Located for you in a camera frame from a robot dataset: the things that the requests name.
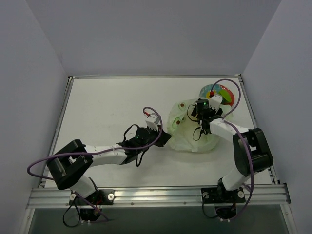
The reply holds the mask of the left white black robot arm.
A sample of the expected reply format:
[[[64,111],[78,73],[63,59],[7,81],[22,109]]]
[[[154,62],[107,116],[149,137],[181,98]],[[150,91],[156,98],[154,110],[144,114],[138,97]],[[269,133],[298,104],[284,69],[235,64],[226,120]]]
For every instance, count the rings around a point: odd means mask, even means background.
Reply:
[[[135,162],[140,166],[143,155],[151,146],[164,147],[171,135],[160,129],[139,127],[133,138],[114,146],[85,145],[76,139],[57,152],[61,157],[47,161],[47,167],[59,190],[70,189],[83,198],[99,192],[91,178],[85,176],[90,167],[99,165],[124,165]]]

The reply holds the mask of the light green plastic bag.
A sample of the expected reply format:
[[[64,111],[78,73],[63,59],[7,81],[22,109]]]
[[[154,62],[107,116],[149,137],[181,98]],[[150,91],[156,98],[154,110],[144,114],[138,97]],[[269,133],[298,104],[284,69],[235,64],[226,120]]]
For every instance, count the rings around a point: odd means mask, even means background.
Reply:
[[[193,110],[195,99],[179,101],[173,105],[166,122],[167,133],[172,137],[169,146],[176,151],[192,153],[207,153],[221,140],[221,137],[212,134],[200,134],[199,125],[189,118]]]

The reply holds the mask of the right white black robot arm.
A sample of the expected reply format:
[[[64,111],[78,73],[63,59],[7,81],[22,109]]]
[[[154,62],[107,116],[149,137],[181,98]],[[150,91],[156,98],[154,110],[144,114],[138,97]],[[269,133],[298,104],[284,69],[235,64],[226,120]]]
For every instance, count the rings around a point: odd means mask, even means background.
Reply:
[[[197,122],[199,135],[216,135],[233,144],[234,167],[219,179],[216,197],[221,203],[231,202],[238,197],[238,191],[248,179],[254,180],[256,173],[273,165],[273,156],[260,128],[248,129],[225,120],[221,114],[220,102],[211,99],[195,101],[191,116]]]

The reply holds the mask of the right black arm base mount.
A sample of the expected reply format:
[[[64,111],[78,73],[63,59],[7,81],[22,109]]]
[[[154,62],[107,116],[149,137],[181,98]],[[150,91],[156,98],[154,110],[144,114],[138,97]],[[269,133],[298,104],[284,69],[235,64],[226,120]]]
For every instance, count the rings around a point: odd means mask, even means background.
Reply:
[[[245,194],[243,189],[222,191],[217,187],[203,187],[201,188],[201,194],[205,204],[225,204],[225,203],[245,203]]]

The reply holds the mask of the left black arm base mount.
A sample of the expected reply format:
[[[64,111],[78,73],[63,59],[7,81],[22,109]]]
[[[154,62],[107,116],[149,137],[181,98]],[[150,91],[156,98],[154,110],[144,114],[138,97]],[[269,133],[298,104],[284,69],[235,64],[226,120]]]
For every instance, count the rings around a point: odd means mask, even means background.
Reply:
[[[87,201],[93,205],[113,205],[115,191],[112,189],[87,188],[74,190],[70,194],[69,204],[74,201],[79,206],[88,205]]]

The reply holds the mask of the green fake fruit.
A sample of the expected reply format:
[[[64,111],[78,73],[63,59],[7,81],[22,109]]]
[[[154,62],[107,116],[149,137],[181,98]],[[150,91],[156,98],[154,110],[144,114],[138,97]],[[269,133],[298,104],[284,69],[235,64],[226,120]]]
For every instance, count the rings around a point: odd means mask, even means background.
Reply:
[[[220,95],[222,96],[223,105],[232,105],[232,97],[228,90],[220,90]]]

